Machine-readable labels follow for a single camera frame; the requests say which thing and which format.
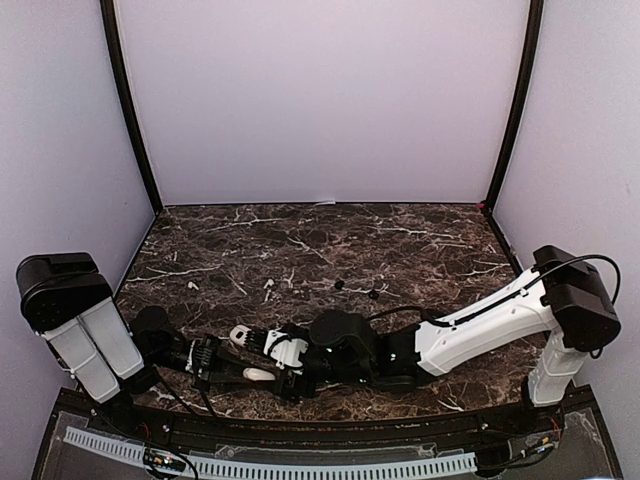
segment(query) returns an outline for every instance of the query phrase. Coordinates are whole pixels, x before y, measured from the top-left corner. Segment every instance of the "black vertical post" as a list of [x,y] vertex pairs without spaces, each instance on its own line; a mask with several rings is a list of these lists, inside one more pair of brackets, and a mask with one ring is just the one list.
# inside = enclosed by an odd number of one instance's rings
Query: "black vertical post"
[[483,210],[491,213],[496,206],[500,189],[504,183],[509,160],[513,153],[513,147],[516,143],[524,104],[529,91],[529,83],[531,81],[531,72],[533,70],[533,61],[536,56],[536,48],[538,46],[538,36],[540,35],[540,25],[542,23],[542,9],[544,0],[531,0],[529,6],[529,20],[527,22],[527,32],[524,39],[524,48],[522,49],[522,59],[520,60],[520,70],[518,71],[518,80],[513,94],[513,102],[511,104],[511,112],[507,120],[507,128],[502,140],[502,147],[496,162],[496,168],[493,172],[491,185],[486,199],[482,202]]
[[138,118],[133,106],[133,98],[131,96],[131,89],[129,88],[127,72],[124,66],[124,57],[122,55],[122,47],[120,45],[118,23],[116,21],[116,12],[113,0],[100,0],[100,7],[102,9],[102,23],[104,24],[104,33],[107,38],[111,68],[113,69],[113,78],[115,79],[118,96],[120,97],[122,114],[127,125],[127,131],[129,132],[129,139],[131,140],[131,146],[133,147],[136,162],[140,169],[140,175],[142,175],[142,181],[144,182],[145,189],[147,190],[147,196],[149,197],[151,206],[157,215],[163,208],[162,199],[160,198],[156,181],[153,178],[151,164],[149,163],[147,151],[144,148],[140,125],[138,124]]

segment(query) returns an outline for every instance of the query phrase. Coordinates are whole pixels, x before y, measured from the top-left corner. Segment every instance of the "robotic arm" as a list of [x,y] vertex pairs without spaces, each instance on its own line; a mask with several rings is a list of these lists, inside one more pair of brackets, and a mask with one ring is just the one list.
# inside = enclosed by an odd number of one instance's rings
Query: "robotic arm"
[[273,360],[272,371],[237,358],[216,337],[187,340],[160,307],[143,309],[127,328],[86,253],[29,257],[17,281],[23,316],[99,404],[150,388],[158,381],[154,365],[192,375],[200,390],[246,384],[293,401],[314,396],[316,384],[327,381],[406,392],[477,355],[550,331],[526,384],[530,403],[544,407],[562,399],[586,355],[613,341],[620,323],[593,266],[552,246],[534,256],[536,265],[511,284],[450,315],[401,307],[417,310],[422,322],[386,335],[371,318],[339,310],[323,312],[308,330],[234,328],[230,340]]

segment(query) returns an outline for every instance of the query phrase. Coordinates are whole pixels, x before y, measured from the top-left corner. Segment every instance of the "white wall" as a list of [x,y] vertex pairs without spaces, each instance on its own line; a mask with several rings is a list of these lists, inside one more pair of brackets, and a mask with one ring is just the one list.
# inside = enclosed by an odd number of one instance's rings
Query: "white wall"
[[[640,8],[545,6],[531,90],[497,218],[527,266],[552,243],[620,264],[621,336],[580,376],[592,384],[626,478],[640,478]],[[613,273],[598,268],[613,288]]]
[[528,4],[118,2],[163,199],[482,200]]
[[112,286],[153,212],[117,100],[97,1],[0,4],[0,477],[31,478],[66,377],[19,312],[34,253],[90,252]]

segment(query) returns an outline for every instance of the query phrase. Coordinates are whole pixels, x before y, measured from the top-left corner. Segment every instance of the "brown marble surface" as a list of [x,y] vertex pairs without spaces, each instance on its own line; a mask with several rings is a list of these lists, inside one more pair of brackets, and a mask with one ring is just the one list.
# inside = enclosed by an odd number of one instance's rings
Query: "brown marble surface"
[[[247,205],[167,208],[118,296],[131,320],[160,305],[188,338],[229,335],[237,324],[308,324],[322,310],[370,315],[405,304],[454,311],[513,278],[483,216],[471,205]],[[345,282],[343,290],[334,283]],[[375,288],[377,300],[367,293]],[[379,332],[417,321],[402,313]],[[516,402],[542,335],[454,369],[410,394],[328,385],[298,405],[267,392],[212,391],[220,415],[271,420],[374,420],[475,410]],[[233,350],[230,342],[225,342]],[[163,371],[204,411],[191,380]],[[179,409],[161,387],[138,403]]]

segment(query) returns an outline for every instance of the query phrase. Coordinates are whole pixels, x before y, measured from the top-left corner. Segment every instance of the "white slotted strip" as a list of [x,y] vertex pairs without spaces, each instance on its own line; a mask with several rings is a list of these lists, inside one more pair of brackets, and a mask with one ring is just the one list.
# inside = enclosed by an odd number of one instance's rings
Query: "white slotted strip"
[[[103,457],[143,468],[145,447],[95,432],[67,427],[64,442]],[[464,453],[447,457],[413,460],[408,462],[371,465],[271,465],[263,463],[231,462],[187,455],[202,479],[256,479],[256,480],[419,480],[443,478],[471,473],[477,470],[475,454]],[[160,471],[172,472],[161,467]],[[181,477],[193,477],[187,468]]]

